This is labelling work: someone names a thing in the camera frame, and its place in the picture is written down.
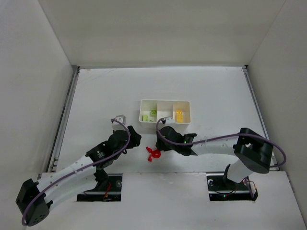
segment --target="white floor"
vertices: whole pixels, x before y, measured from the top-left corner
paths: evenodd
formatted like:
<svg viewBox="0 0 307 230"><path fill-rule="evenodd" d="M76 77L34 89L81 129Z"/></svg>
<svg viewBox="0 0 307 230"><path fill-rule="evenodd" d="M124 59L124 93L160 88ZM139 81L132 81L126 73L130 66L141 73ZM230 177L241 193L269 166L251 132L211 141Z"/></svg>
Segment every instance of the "white floor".
<svg viewBox="0 0 307 230"><path fill-rule="evenodd" d="M125 173L122 201L56 207L31 230L305 230L284 172L253 174L259 198L209 201L205 173Z"/></svg>
<svg viewBox="0 0 307 230"><path fill-rule="evenodd" d="M204 172L224 171L236 157L165 152L148 162L145 147L154 147L156 137L138 121L141 99L190 101L186 132L215 136L249 127L263 135L242 68L81 70L57 170L107 140L116 115L127 116L142 142L106 168L123 173L121 202L77 203L72 198L31 229L306 229L284 172L252 174L259 191L255 203L210 202Z"/></svg>
<svg viewBox="0 0 307 230"><path fill-rule="evenodd" d="M70 165L112 134L110 119L124 114L142 135L141 145L121 155L107 173L224 171L236 157L208 154L184 157L162 153L149 163L154 130L141 127L141 99L190 101L186 133L216 136L249 127L263 135L241 67L169 67L81 70L60 152L57 171Z"/></svg>

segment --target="white enclosure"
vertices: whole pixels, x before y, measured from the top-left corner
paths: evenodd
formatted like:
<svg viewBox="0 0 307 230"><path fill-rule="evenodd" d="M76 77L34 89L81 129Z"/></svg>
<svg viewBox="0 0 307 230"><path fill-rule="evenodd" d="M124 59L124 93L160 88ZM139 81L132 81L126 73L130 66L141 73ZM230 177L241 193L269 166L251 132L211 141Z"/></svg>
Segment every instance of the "white enclosure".
<svg viewBox="0 0 307 230"><path fill-rule="evenodd" d="M101 100L101 106L105 109L103 115L91 115L90 119L82 120L83 124L75 123L75 131L78 131L75 135L79 133L80 136L72 135L73 138L69 139L69 133L74 129L68 125L61 164L70 164L71 160L107 138L111 131L109 119L115 115L128 114L128 123L138 126L138 131L143 132L144 145L152 144L149 135L154 130L145 131L139 121L141 99L190 101L190 124L185 132L198 132L202 127L196 124L202 124L204 117L209 117L205 127L214 127L206 130L213 135L228 133L233 131L232 128L242 125L251 126L265 135L266 130L261 126L262 117L258 116L259 105L270 139L281 144L288 155L288 162L282 169L289 174L294 193L284 172L272 172L263 177L254 175L261 192L258 203L214 205L205 200L206 195L203 193L206 193L206 187L199 184L200 178L191 179L193 174L162 176L154 172L204 172L203 164L209 171L220 170L231 158L207 157L205 163L202 160L188 161L180 171L175 166L182 163L183 159L171 153L161 157L165 164L153 161L148 169L144 157L146 152L140 150L131 158L131 162L139 156L144 157L145 161L139 164L138 170L153 174L140 175L133 171L127 167L130 160L125 156L122 160L119 158L117 167L114 164L109 168L110 172L126 173L124 177L129 184L124 185L127 195L125 202L113 206L66 202L55 209L41 227L33 229L85 229L88 225L80 218L84 213L89 214L87 218L91 219L93 227L102 228L99 220L101 213L105 212L110 214L106 222L109 229L122 227L118 222L115 225L112 222L115 213L123 216L124 224L130 218L141 216L143 221L131 225L134 229L150 229L148 224L160 229L305 229L293 194L306 220L306 11L305 0L0 0L1 227L24 230L20 224L20 211L14 201L22 181L30 177L35 180L52 152L72 83L72 65L111 69L219 65L225 69L226 66L235 66L227 70L227 76L235 80L221 80L215 75L210 78L212 75L206 74L195 78L195 75L186 74L179 83L173 79L174 76L166 78L171 87L157 89L160 97L156 97L150 85L146 85L142 92L141 89L134 89L134 86L131 86L133 93L128 88L119 95L112 92L112 104ZM242 91L237 91L240 88L249 93L244 77L247 73L229 73L234 73L235 68L243 65L248 65L259 104L254 103L250 94L242 98ZM90 79L91 73L97 70L81 71L87 73ZM98 98L94 98L96 94L93 88L100 91L99 86L104 83L102 79L108 79L119 71L122 70L116 69L105 76L97 76L97 79L92 80L99 84L91 87L90 81L84 79L81 82L80 75L74 100L84 100L85 109L91 108L91 101L78 97L90 95L99 104ZM160 73L158 79L164 80L164 73ZM127 76L123 73L121 79L116 82L108 79L108 91L136 80L153 81L150 84L156 85L155 79L149 80L146 75ZM180 82L195 86L206 103L201 104L200 98L189 98L194 93L191 89L185 92L185 88L181 87L183 92L175 91ZM214 104L221 105L221 101L212 96L213 92L224 96L231 93L231 96L223 98L223 107L215 107ZM124 93L134 96L124 97ZM243 100L243 105L237 103L236 99ZM78 107L74 103L72 111ZM240 106L244 107L244 115L238 113ZM232 122L224 121L224 111ZM74 113L71 113L69 122L76 122ZM94 131L89 130L89 127L94 127ZM73 155L66 154L67 158L64 159L65 151L71 151ZM176 189L161 177L174 180ZM178 183L181 178L187 180L188 185L195 186L195 190L187 190ZM159 186L151 187L149 179L158 180ZM156 198L156 202L146 200L138 186L144 186L152 196L159 194L161 199ZM167 199L167 191L174 193L174 199ZM183 192L191 196L179 199ZM132 203L135 198L132 194L140 198L136 205L137 211L122 213L122 207L135 205ZM189 213L189 219L184 219L185 213L176 208L176 198L180 200L178 205L185 206L190 212L196 207L197 215ZM289 208L289 212L283 211L285 207ZM222 218L225 217L221 213L224 208L229 210L231 219ZM169 219L162 215L163 212L160 213L161 209L169 214ZM257 222L253 222L255 216L259 217Z"/></svg>

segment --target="white tray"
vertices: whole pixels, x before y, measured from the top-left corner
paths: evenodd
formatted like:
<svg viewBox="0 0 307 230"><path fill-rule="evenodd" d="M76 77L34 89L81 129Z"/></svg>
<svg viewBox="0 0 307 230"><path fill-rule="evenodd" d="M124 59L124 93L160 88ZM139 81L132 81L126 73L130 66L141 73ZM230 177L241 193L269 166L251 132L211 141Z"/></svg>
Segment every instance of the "white tray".
<svg viewBox="0 0 307 230"><path fill-rule="evenodd" d="M151 110L157 110L157 116L151 116ZM155 129L156 122L170 116L176 120L176 110L181 110L183 123L176 122L174 129L184 130L191 123L189 101L167 101L167 100L141 100L139 121L143 128ZM148 116L148 121L143 121L143 115Z"/></svg>

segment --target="purple cable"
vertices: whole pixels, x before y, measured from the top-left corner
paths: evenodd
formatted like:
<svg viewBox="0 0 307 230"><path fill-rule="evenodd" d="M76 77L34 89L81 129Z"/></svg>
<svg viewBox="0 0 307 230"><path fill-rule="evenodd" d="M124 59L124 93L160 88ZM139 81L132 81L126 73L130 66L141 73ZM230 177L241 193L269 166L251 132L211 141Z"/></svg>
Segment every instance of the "purple cable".
<svg viewBox="0 0 307 230"><path fill-rule="evenodd" d="M93 163L91 163L91 164L85 165L85 166L83 166L83 167L77 169L77 170L76 170L77 172L82 171L83 169L86 169L86 168L88 168L88 167L91 167L91 166L95 166L95 165L97 165L97 164L100 164L100 163L102 163L102 162L104 162L104 161L107 161L107 160L113 158L114 156L120 154L122 151L124 151L124 150L126 149L126 147L128 146L128 144L129 144L129 142L130 142L130 132L129 132L129 130L125 127L125 125L124 125L123 123L121 123L120 121L117 121L117 120L115 120L115 119L112 119L112 121L115 121L115 122L119 123L121 126L124 127L124 129L125 129L126 132L128 133L128 140L127 140L127 143L124 145L124 147L122 147L122 148L121 148L120 150L118 150L117 152L113 153L111 156L108 156L108 157L106 157L106 158L104 158L104 159L102 159L102 160L93 162ZM68 178L68 177L70 177L71 175L74 175L74 174L75 174L75 172L70 172L69 174L67 174L67 175L65 175L65 176L63 176L63 177L57 179L55 182L53 182L52 184L48 185L48 186L47 186L45 189L43 189L39 194L37 194L37 196L34 197L33 200L31 200L31 202L28 204L27 208L24 210L24 214L23 214L23 218L22 218L22 222L21 222L22 225L27 226L27 223L25 222L25 218L26 218L26 216L27 216L27 214L28 214L28 211L29 211L31 205L32 205L42 194L44 194L45 191L47 191L48 189L50 189L51 187L53 187L54 185L56 185L56 184L59 183L60 181L66 179L66 178Z"/></svg>
<svg viewBox="0 0 307 230"><path fill-rule="evenodd" d="M233 137L249 137L249 138L257 138L259 140L263 140L273 146L275 146L283 155L283 162L281 162L280 164L276 164L276 165L271 165L270 168L275 168L275 167L280 167L282 165L284 165L287 161L287 156L286 156L286 153L284 152L284 150L279 146L277 145L275 142L271 141L271 140L268 140L264 137L261 137L261 136L257 136L257 135L253 135L253 134L244 134L244 133L234 133L234 134L229 134L229 135L224 135L224 136L220 136L220 137L215 137L215 138L210 138L210 139L206 139L206 140L199 140L199 141L195 141L195 142L192 142L192 143L176 143L176 142L173 142L171 140L168 140L166 139L165 137L163 137L163 135L161 134L160 130L159 130L159 123L161 121L163 121L164 118L160 118L157 122L157 125L156 125L156 130L157 130L157 134L159 135L159 137L164 140L165 142L167 143L170 143L172 145L177 145L177 146L190 146L190 145L196 145L196 144L200 144L200 143L205 143L205 142L210 142L210 141L214 141L214 140L219 140L219 139L225 139L225 138L233 138Z"/></svg>

